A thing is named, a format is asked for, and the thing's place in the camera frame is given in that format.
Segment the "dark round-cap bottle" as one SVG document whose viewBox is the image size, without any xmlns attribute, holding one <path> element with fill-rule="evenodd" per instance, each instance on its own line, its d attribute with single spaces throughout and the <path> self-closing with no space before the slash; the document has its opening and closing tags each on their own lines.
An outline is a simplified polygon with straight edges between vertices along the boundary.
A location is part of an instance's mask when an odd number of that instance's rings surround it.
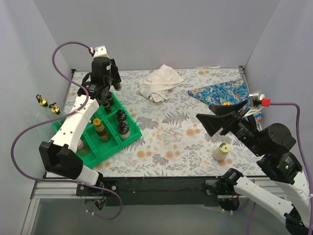
<svg viewBox="0 0 313 235">
<path fill-rule="evenodd" d="M 107 96 L 107 101 L 109 102 L 110 106 L 114 106 L 114 100 L 113 100 L 112 94 L 109 94 Z"/>
</svg>

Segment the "small black-cap spice jar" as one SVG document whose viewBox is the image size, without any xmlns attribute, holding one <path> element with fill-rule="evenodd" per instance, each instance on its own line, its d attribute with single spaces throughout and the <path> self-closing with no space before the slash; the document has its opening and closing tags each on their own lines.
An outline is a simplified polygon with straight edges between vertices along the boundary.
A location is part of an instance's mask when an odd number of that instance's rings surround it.
<svg viewBox="0 0 313 235">
<path fill-rule="evenodd" d="M 115 113 L 115 118 L 118 122 L 126 122 L 127 121 L 127 114 L 124 110 L 119 109 Z"/>
</svg>

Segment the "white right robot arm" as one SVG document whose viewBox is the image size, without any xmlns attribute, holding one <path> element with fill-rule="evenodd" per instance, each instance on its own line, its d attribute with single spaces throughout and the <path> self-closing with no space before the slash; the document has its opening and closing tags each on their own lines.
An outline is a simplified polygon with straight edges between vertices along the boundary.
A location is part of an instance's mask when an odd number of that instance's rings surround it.
<svg viewBox="0 0 313 235">
<path fill-rule="evenodd" d="M 254 183 L 240 171 L 230 168 L 214 184 L 203 187 L 216 195 L 238 194 L 244 196 L 282 222 L 291 235 L 313 233 L 313 182 L 305 162 L 291 153 L 300 141 L 289 128 L 274 123 L 258 130 L 251 109 L 244 106 L 247 101 L 230 105 L 211 105 L 213 114 L 197 114 L 209 136 L 232 133 L 256 157 L 257 165 L 270 183 L 281 189 L 286 199 L 268 190 L 267 186 Z"/>
</svg>

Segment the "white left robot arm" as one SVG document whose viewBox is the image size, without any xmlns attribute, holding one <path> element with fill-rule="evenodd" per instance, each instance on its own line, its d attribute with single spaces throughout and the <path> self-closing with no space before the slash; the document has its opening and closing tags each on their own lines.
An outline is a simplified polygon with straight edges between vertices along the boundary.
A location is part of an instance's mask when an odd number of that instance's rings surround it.
<svg viewBox="0 0 313 235">
<path fill-rule="evenodd" d="M 102 174 L 85 166 L 76 151 L 83 131 L 101 104 L 105 103 L 110 87 L 121 89 L 121 79 L 115 60 L 108 55 L 94 55 L 91 72 L 86 75 L 77 93 L 73 114 L 65 119 L 49 142 L 39 146 L 45 170 L 87 185 L 94 196 L 104 190 Z"/>
</svg>

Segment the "pink-lid spice jar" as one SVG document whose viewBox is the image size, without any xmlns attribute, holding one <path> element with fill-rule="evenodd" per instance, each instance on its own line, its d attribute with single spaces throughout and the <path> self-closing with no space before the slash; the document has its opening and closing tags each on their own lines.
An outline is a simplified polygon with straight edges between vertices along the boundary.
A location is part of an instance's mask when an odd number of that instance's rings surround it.
<svg viewBox="0 0 313 235">
<path fill-rule="evenodd" d="M 81 156 L 85 156 L 89 153 L 89 146 L 81 139 L 78 142 L 76 153 Z"/>
</svg>

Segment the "black-cap white powder bottle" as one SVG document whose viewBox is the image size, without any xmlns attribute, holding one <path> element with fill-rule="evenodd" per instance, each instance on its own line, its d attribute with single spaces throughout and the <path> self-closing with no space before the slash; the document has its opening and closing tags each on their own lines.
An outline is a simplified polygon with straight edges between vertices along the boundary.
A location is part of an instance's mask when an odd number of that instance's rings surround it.
<svg viewBox="0 0 313 235">
<path fill-rule="evenodd" d="M 131 136 L 129 125 L 125 122 L 120 122 L 117 126 L 119 137 L 124 141 Z"/>
</svg>

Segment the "yellow-lid white sauce bottle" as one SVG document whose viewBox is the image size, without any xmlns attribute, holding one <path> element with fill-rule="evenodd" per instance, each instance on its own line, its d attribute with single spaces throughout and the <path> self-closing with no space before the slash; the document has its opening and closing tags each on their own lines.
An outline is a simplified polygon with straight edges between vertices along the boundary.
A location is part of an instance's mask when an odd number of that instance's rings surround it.
<svg viewBox="0 0 313 235">
<path fill-rule="evenodd" d="M 224 161 L 230 150 L 231 150 L 230 144 L 221 143 L 220 146 L 214 150 L 213 159 L 218 162 Z"/>
</svg>

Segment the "clear gold-spout oil bottle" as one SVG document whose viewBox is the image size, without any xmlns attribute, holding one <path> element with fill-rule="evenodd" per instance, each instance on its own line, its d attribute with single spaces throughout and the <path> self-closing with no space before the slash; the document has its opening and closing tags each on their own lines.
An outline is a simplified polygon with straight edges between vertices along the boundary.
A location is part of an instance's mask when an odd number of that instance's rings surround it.
<svg viewBox="0 0 313 235">
<path fill-rule="evenodd" d="M 50 121 L 56 121 L 56 120 L 61 120 L 61 119 L 65 118 L 65 113 L 56 104 L 56 102 L 49 104 L 48 108 L 51 112 L 51 114 L 49 116 Z"/>
</svg>

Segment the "black-lid seasoning shaker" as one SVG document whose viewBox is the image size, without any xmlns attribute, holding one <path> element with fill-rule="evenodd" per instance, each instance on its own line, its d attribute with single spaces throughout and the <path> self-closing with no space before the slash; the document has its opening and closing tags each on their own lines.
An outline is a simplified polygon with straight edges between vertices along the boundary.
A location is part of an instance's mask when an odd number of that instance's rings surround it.
<svg viewBox="0 0 313 235">
<path fill-rule="evenodd" d="M 102 106 L 107 114 L 110 114 L 112 112 L 111 105 L 108 101 L 103 102 Z"/>
</svg>

